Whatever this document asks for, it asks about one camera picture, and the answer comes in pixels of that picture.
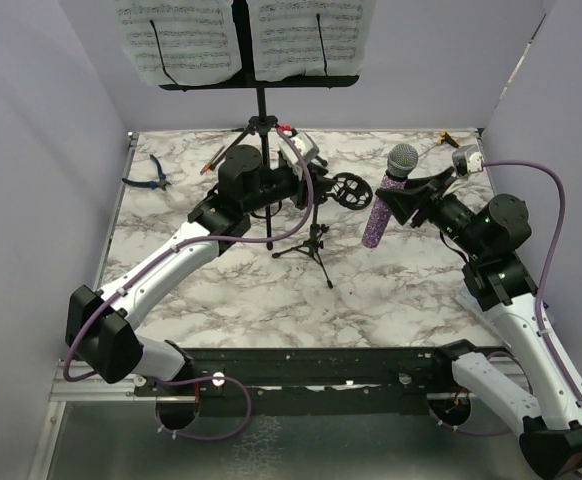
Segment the small black microphone tripod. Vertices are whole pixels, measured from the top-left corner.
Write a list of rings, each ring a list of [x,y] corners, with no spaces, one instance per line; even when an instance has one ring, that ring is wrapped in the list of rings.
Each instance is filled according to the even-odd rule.
[[[326,270],[321,252],[324,249],[325,236],[332,230],[337,220],[336,210],[362,211],[371,204],[373,199],[371,186],[362,177],[344,172],[332,178],[337,181],[337,184],[328,196],[328,200],[320,205],[312,206],[308,237],[297,245],[272,254],[273,259],[300,254],[312,260],[320,267],[329,289],[333,289],[334,285]]]

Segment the black perforated music stand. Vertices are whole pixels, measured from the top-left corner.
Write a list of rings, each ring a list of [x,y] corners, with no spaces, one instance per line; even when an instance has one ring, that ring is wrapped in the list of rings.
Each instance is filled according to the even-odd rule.
[[[255,90],[257,96],[258,113],[257,115],[250,118],[243,133],[245,135],[255,134],[259,136],[261,140],[261,147],[258,150],[260,152],[262,162],[265,166],[271,168],[268,135],[270,132],[282,133],[284,130],[279,124],[277,117],[272,116],[267,112],[265,91],[267,89],[273,88],[344,88],[353,85],[357,81],[358,75],[324,77],[296,75],[278,82],[265,82],[256,80],[253,63],[252,36],[247,5],[249,1],[230,2],[232,3],[233,21],[235,23],[237,32],[242,69],[233,77],[224,82],[197,87],[200,90],[227,90],[235,88],[252,88]],[[173,84],[164,85],[163,87],[168,91],[188,91],[191,88],[190,86]],[[237,138],[226,148],[222,161],[215,169],[218,170],[220,165],[224,162],[227,150],[238,145],[244,145],[241,138]],[[267,219],[272,217],[270,212],[272,205],[260,209],[265,211],[265,217]]]

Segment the sheet music page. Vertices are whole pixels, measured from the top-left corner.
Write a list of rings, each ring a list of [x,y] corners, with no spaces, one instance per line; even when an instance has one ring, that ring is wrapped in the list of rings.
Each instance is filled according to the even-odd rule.
[[[230,1],[112,1],[123,50],[149,86],[208,86],[242,69]]]
[[[357,76],[374,1],[249,1],[255,79]]]

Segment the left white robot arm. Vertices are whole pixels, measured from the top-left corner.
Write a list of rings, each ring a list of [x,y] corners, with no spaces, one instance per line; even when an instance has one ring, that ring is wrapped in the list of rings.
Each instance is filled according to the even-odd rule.
[[[317,145],[299,134],[283,138],[280,153],[280,166],[271,169],[257,148],[229,148],[216,185],[168,242],[99,290],[77,289],[70,297],[65,360],[85,361],[109,384],[135,374],[157,379],[170,394],[185,392],[192,380],[191,357],[172,341],[142,338],[136,330],[187,276],[233,244],[248,242],[252,212],[286,199],[302,210],[312,206]]]

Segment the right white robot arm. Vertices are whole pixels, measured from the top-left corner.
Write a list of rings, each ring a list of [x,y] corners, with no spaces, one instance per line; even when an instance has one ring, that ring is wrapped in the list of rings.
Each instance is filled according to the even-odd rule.
[[[475,394],[517,437],[530,468],[556,479],[582,468],[582,377],[545,315],[540,289],[517,250],[530,237],[526,204],[494,196],[479,212],[449,193],[453,169],[376,195],[402,225],[430,222],[466,255],[462,268],[483,322],[504,342],[530,383],[524,390],[465,340],[440,348],[430,367],[440,390]]]

